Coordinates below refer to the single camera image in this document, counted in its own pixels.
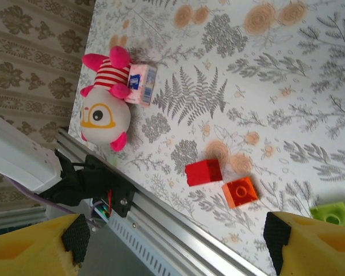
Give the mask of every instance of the plush toy face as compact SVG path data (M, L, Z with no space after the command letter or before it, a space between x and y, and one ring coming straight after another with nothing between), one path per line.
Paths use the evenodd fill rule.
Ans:
M110 144L128 130L131 113L128 105L103 88L93 88L83 100L80 127L87 141Z

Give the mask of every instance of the red wire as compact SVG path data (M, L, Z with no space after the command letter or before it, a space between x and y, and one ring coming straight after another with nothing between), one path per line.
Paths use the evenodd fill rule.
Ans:
M112 196L112 191L108 191L108 200L109 200L109 217L111 216L111 211L112 211L112 202L111 202L111 196Z

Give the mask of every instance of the orange lego brick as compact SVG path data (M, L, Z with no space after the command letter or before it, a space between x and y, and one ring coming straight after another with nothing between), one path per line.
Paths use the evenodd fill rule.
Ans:
M223 191L230 209L258 199L249 177L226 183Z

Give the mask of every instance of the white tabletop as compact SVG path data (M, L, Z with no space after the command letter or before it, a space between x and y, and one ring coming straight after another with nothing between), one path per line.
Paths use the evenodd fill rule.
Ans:
M158 74L124 150L87 146L271 274L266 213L345 200L345 0L264 2L96 1L86 53L111 41ZM79 89L94 77L83 66L79 141ZM188 187L185 165L205 158L224 181ZM230 210L221 186L246 175L260 199Z

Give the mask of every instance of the red lego brick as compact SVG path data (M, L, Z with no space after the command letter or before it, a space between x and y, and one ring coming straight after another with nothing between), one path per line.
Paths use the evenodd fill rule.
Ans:
M230 209L258 199L249 177L226 183L223 191Z
M220 164L216 159L203 160L185 166L189 186L223 180Z

